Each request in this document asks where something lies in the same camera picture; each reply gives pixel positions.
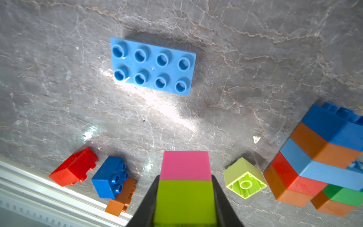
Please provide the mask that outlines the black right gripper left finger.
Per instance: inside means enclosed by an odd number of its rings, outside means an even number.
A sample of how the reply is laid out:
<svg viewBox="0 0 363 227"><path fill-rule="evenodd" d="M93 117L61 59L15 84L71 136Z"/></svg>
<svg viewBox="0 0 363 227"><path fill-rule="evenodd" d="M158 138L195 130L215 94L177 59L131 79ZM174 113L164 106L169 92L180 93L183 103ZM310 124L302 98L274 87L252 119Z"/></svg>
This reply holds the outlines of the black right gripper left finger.
<svg viewBox="0 0 363 227"><path fill-rule="evenodd" d="M157 175L126 227L153 227L160 175Z"/></svg>

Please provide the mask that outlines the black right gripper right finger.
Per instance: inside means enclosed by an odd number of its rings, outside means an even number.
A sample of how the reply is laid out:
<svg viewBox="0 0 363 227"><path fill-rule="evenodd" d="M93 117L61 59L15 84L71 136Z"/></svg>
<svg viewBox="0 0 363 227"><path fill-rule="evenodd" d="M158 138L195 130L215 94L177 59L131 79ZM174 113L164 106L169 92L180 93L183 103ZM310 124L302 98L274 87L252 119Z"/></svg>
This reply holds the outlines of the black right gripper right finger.
<svg viewBox="0 0 363 227"><path fill-rule="evenodd" d="M217 227L244 227L239 220L216 177L212 175Z"/></svg>

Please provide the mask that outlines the lime green lego brick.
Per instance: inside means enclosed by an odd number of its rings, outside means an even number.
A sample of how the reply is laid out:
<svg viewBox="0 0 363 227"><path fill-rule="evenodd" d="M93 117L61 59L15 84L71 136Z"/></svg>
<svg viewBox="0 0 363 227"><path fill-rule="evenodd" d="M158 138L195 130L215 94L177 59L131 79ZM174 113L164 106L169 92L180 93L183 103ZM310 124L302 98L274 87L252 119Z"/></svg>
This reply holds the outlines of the lime green lego brick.
<svg viewBox="0 0 363 227"><path fill-rule="evenodd" d="M161 180L153 224L155 227L216 227L212 182Z"/></svg>

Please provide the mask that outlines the pink lego brick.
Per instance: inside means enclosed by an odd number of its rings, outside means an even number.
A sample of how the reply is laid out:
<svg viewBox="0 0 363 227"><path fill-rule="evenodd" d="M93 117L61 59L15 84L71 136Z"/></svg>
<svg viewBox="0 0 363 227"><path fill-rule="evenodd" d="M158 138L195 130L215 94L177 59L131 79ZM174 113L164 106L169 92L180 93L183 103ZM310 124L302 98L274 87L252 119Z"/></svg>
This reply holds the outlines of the pink lego brick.
<svg viewBox="0 0 363 227"><path fill-rule="evenodd" d="M211 181L207 151L165 151L161 180Z"/></svg>

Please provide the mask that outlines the light blue long lego brick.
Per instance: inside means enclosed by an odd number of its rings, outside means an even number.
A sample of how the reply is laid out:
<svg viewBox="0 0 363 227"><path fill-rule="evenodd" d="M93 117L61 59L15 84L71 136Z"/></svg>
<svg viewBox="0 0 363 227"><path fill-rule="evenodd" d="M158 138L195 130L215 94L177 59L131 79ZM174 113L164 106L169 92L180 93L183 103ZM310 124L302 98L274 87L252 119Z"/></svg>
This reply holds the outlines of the light blue long lego brick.
<svg viewBox="0 0 363 227"><path fill-rule="evenodd" d="M363 189L363 163L354 161L346 169L312 160L292 139L288 139L280 152L302 177L323 183L361 191Z"/></svg>

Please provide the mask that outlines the light blue long brick studs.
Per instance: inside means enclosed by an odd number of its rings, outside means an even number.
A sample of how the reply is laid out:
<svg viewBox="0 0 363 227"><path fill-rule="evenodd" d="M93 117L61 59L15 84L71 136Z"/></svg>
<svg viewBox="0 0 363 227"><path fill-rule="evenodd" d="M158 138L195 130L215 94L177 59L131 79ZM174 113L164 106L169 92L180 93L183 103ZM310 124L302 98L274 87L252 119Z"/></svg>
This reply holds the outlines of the light blue long brick studs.
<svg viewBox="0 0 363 227"><path fill-rule="evenodd" d="M153 90L189 96L196 54L167 47L111 38L113 77Z"/></svg>

